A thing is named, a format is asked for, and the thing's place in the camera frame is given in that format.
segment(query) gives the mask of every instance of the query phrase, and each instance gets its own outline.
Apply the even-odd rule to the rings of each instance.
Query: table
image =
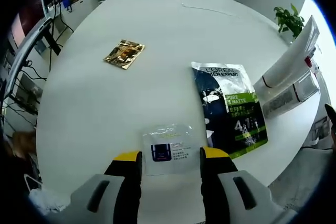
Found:
[[[103,58],[120,39],[145,44],[128,70]],[[244,65],[252,83],[287,50],[277,26],[232,0],[106,0],[75,30],[52,67],[37,123],[44,184],[69,194],[121,152],[142,148],[143,128],[181,123],[205,145],[191,61]],[[264,185],[292,161],[320,96],[272,120],[269,141],[234,159]]]

